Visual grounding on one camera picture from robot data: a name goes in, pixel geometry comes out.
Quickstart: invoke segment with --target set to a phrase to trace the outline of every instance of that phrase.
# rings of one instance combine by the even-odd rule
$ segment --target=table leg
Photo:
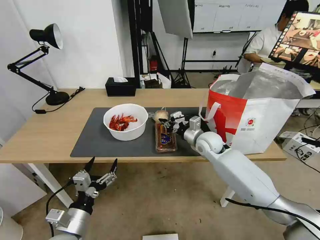
[[[220,204],[221,204],[221,207],[226,207],[227,204],[229,203],[226,198],[230,198],[232,199],[233,195],[235,194],[235,191],[233,191],[229,186],[226,190],[226,192],[223,194],[221,200],[220,200]]]
[[[28,163],[28,165],[34,170],[34,172],[40,177],[40,179],[51,189],[52,192],[56,192],[61,188],[61,185],[54,178],[51,172],[47,169],[44,164],[33,164]],[[68,208],[71,203],[73,203],[72,199],[69,195],[62,190],[56,195],[61,202]]]

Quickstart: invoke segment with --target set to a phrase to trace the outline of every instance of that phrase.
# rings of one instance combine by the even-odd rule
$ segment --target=red and white bag
[[[263,153],[299,101],[313,94],[300,76],[262,64],[258,72],[221,75],[209,89],[206,118],[201,109],[199,116],[228,146],[243,154]]]

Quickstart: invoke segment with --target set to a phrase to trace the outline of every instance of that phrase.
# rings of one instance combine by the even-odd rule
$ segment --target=black desk lamp
[[[37,30],[37,29],[31,29],[30,32],[30,37],[34,40],[37,41],[41,47],[39,47],[37,50],[34,52],[28,54],[27,56],[19,59],[18,61],[11,63],[8,65],[8,69],[11,72],[14,72],[15,74],[18,74],[19,76],[27,79],[28,81],[38,85],[39,87],[47,90],[50,94],[46,98],[46,102],[48,105],[55,106],[55,105],[60,105],[63,103],[66,103],[69,101],[69,95],[65,92],[57,92],[56,90],[53,89],[53,86],[50,86],[48,84],[42,83],[38,80],[35,80],[34,78],[28,76],[27,74],[21,72],[21,69],[28,66],[29,64],[37,61],[38,59],[44,57],[49,53],[49,46],[45,45],[45,42],[49,43],[51,46],[62,49],[63,47],[63,42],[61,38],[61,32],[57,24],[53,23],[47,26],[44,30]],[[26,58],[32,56],[33,54],[42,51],[43,54],[36,57],[35,59],[28,60],[28,61],[23,61]]]

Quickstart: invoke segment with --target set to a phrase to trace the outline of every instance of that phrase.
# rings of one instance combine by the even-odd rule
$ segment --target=screen
[[[269,58],[300,69],[320,69],[320,14],[295,12]]]

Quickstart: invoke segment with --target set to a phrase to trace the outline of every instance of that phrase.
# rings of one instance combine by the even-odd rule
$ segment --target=tissue box
[[[114,82],[113,78],[108,78],[106,82],[106,90],[108,97],[123,97],[136,95],[136,83],[134,78],[126,78],[128,82]]]

